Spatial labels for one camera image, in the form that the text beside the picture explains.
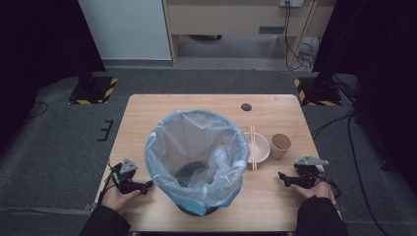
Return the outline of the white bowl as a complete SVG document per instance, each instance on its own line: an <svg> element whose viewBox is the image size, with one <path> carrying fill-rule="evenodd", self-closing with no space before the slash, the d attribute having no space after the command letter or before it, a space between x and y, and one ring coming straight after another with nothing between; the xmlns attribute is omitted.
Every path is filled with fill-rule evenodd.
<svg viewBox="0 0 417 236"><path fill-rule="evenodd" d="M251 134L250 132L244 133L245 138L250 146L250 157L248 158L248 162L252 163L253 157L252 154L252 141L251 141ZM268 140L262 136L261 134L255 134L255 153L256 153L256 161L257 163L265 161L270 154L270 147Z"/></svg>

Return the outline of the grey power strip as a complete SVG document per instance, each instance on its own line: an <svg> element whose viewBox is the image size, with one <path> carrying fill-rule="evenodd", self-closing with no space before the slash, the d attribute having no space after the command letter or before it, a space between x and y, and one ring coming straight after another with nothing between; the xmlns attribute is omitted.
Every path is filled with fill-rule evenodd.
<svg viewBox="0 0 417 236"><path fill-rule="evenodd" d="M304 0L280 0L279 6L283 8L301 8Z"/></svg>

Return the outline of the black trash bin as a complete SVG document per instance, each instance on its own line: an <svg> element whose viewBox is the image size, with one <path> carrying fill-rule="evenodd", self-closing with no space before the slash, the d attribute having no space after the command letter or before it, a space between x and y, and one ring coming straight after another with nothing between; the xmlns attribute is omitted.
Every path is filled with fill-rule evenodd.
<svg viewBox="0 0 417 236"><path fill-rule="evenodd" d="M186 187L187 188L190 184L190 181L191 181L191 178L192 178L193 174L200 173L203 170L205 170L206 168L207 168L207 166L201 161L190 162L176 172L175 178L179 182L181 187ZM201 216L201 215L198 215L198 214L194 213L193 211L185 209L183 206L180 206L180 205L176 205L176 206L186 214L189 214L189 215L192 215L192 216ZM206 212L203 216L208 215L208 214L212 214L216 210L218 210L218 207L211 206L206 210Z"/></svg>

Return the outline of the brown paper cup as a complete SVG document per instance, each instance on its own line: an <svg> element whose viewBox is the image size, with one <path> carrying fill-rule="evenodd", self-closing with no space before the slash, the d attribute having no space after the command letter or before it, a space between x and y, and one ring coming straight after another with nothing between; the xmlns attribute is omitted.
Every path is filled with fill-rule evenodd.
<svg viewBox="0 0 417 236"><path fill-rule="evenodd" d="M273 159L281 159L291 148L290 139L284 134L275 134L270 140L270 156Z"/></svg>

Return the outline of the person's right hand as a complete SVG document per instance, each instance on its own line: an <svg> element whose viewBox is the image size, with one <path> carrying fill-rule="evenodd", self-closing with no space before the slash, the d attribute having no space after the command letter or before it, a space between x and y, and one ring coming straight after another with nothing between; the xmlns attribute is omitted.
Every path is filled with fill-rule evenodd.
<svg viewBox="0 0 417 236"><path fill-rule="evenodd" d="M316 196L317 198L327 198L332 200L332 191L330 185L327 182L320 182L318 185L311 189L305 189L295 184L291 184L290 188L296 193L300 194L305 200L308 200L313 196Z"/></svg>

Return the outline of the striped stand base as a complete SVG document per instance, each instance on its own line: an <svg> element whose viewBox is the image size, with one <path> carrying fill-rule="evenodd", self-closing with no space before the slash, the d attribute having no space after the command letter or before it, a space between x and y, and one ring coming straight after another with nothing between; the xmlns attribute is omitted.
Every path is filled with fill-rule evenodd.
<svg viewBox="0 0 417 236"><path fill-rule="evenodd" d="M78 82L69 97L70 104L106 103L113 93L117 79L113 77L94 77L92 83Z"/></svg>
<svg viewBox="0 0 417 236"><path fill-rule="evenodd" d="M304 77L294 81L302 105L334 106L341 104L341 97L333 82L321 82L317 78Z"/></svg>

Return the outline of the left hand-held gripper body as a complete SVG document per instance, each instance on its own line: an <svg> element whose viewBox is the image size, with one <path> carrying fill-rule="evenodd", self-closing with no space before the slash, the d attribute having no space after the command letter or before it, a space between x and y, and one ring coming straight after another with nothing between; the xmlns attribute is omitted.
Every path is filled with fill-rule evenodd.
<svg viewBox="0 0 417 236"><path fill-rule="evenodd" d="M125 158L113 167L113 181L122 194L142 189L139 183L133 181L137 169L138 166L129 158Z"/></svg>

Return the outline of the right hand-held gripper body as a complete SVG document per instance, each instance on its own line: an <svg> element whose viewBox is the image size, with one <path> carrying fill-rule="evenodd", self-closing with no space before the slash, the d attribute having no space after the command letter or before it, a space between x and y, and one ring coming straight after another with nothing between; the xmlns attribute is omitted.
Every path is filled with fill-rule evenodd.
<svg viewBox="0 0 417 236"><path fill-rule="evenodd" d="M295 161L294 168L301 178L302 188L311 189L320 182L328 180L328 176L318 168L318 165L328 165L328 161L309 155Z"/></svg>

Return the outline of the bin with blue bag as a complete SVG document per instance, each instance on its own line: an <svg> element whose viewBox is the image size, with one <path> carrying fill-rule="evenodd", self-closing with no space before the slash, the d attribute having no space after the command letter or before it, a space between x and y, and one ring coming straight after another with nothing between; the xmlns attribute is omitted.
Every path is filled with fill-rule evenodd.
<svg viewBox="0 0 417 236"><path fill-rule="evenodd" d="M203 216L209 207L228 207L243 185L250 147L230 119L205 110L175 111L150 132L145 161L153 183L175 205ZM175 174L190 162L207 168L181 187Z"/></svg>

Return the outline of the black curtain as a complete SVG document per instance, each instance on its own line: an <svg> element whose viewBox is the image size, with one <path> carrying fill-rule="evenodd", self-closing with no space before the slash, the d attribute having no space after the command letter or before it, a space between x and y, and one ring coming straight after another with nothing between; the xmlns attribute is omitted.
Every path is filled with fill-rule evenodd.
<svg viewBox="0 0 417 236"><path fill-rule="evenodd" d="M417 195L417 0L336 0L315 71L327 57L358 79L355 108Z"/></svg>
<svg viewBox="0 0 417 236"><path fill-rule="evenodd" d="M78 0L0 0L0 152L43 87L104 66Z"/></svg>

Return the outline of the person's left hand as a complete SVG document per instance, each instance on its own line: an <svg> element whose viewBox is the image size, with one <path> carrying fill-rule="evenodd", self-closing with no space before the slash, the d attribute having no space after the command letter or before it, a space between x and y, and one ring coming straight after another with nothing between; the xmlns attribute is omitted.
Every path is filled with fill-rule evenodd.
<svg viewBox="0 0 417 236"><path fill-rule="evenodd" d="M140 190L135 190L128 194L122 194L115 185L112 185L106 189L101 204L120 212L130 200L139 196L141 193Z"/></svg>

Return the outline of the wooden chopstick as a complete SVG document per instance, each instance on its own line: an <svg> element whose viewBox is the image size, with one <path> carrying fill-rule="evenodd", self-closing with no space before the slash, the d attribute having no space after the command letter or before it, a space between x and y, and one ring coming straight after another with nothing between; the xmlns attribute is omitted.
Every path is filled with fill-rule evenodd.
<svg viewBox="0 0 417 236"><path fill-rule="evenodd" d="M251 163L252 171L256 171L256 152L255 152L255 127L250 125L250 141L251 141Z"/></svg>
<svg viewBox="0 0 417 236"><path fill-rule="evenodd" d="M256 147L256 127L251 125L251 142L252 142L252 169L257 172L257 147Z"/></svg>

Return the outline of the light wooden desk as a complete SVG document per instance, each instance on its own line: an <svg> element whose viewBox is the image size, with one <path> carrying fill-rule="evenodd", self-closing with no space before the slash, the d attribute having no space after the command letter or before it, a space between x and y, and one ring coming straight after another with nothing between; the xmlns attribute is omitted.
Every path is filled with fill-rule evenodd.
<svg viewBox="0 0 417 236"><path fill-rule="evenodd" d="M306 37L321 37L336 0L304 0L283 8L280 0L161 0L171 55L181 35L275 34L293 66Z"/></svg>

